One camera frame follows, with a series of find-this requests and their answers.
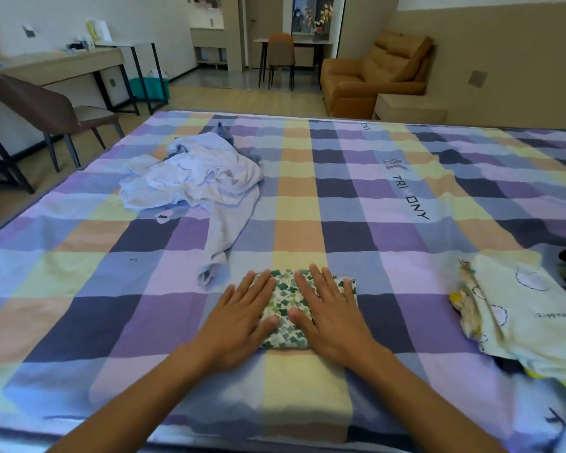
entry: left hand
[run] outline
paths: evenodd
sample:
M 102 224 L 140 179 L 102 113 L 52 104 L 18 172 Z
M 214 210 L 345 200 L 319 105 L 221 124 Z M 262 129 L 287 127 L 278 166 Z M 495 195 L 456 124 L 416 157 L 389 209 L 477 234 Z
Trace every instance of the left hand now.
M 266 270 L 250 287 L 256 273 L 248 272 L 237 289 L 231 284 L 209 314 L 190 348 L 202 357 L 208 374 L 230 370 L 249 358 L 279 327 L 273 316 L 258 324 L 276 280 Z

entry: door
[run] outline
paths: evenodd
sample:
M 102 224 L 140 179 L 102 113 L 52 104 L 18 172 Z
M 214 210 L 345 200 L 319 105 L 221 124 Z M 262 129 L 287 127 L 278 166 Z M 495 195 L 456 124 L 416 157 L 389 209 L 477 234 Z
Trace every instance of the door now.
M 246 0 L 246 2 L 250 66 L 259 68 L 262 45 L 253 41 L 283 31 L 283 0 Z

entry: checkered bed cover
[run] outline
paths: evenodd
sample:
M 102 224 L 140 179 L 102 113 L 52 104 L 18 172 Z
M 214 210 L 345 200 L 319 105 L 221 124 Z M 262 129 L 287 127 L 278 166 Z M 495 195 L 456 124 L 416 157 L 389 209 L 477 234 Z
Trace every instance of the checkered bed cover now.
M 109 159 L 165 156 L 174 136 L 230 127 L 261 157 L 230 273 L 196 283 L 209 214 L 123 209 Z M 329 266 L 357 280 L 374 338 L 500 439 L 524 439 L 509 376 L 448 301 L 458 258 L 490 251 L 552 274 L 566 247 L 566 132 L 158 113 L 0 231 L 0 414 L 87 417 L 190 340 L 248 270 Z M 202 382 L 169 424 L 414 450 L 351 372 L 310 351 L 259 351 Z

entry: folded green patterned cloth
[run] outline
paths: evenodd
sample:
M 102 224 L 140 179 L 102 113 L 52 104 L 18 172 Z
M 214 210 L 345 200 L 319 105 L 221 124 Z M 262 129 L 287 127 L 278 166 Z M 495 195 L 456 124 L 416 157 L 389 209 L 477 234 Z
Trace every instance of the folded green patterned cloth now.
M 304 274 L 308 284 L 316 290 L 313 276 L 310 270 L 302 269 L 299 271 Z M 277 280 L 277 285 L 270 298 L 269 304 L 264 309 L 260 321 L 277 316 L 279 320 L 279 328 L 275 330 L 262 344 L 263 348 L 308 348 L 308 341 L 304 333 L 289 319 L 289 310 L 297 308 L 302 310 L 312 320 L 313 316 L 308 308 L 308 302 L 300 292 L 297 283 L 293 277 L 294 272 L 291 270 L 273 270 L 270 275 Z M 344 294 L 344 279 L 334 276 L 336 284 L 339 286 L 340 292 Z M 352 293 L 354 301 L 357 300 L 357 289 L 355 280 L 352 280 Z

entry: wooden floor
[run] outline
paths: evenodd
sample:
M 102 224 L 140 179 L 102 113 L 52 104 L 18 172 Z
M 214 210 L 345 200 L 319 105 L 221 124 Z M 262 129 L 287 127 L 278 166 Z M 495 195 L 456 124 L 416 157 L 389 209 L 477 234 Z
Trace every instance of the wooden floor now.
M 278 92 L 268 90 L 212 89 L 206 87 L 170 87 L 170 105 L 167 110 L 227 111 L 233 113 L 266 114 L 276 116 L 327 117 L 321 94 Z M 122 114 L 120 123 L 128 134 L 149 117 L 146 105 L 140 105 L 141 116 Z M 99 129 L 107 146 L 119 137 L 112 127 Z M 82 168 L 103 153 L 97 139 L 88 131 L 74 137 Z M 29 195 L 23 190 L 0 186 L 0 225 L 25 210 L 43 193 L 75 171 L 64 142 L 55 144 L 61 167 L 55 173 L 46 149 L 42 149 L 18 162 L 19 168 L 37 191 Z

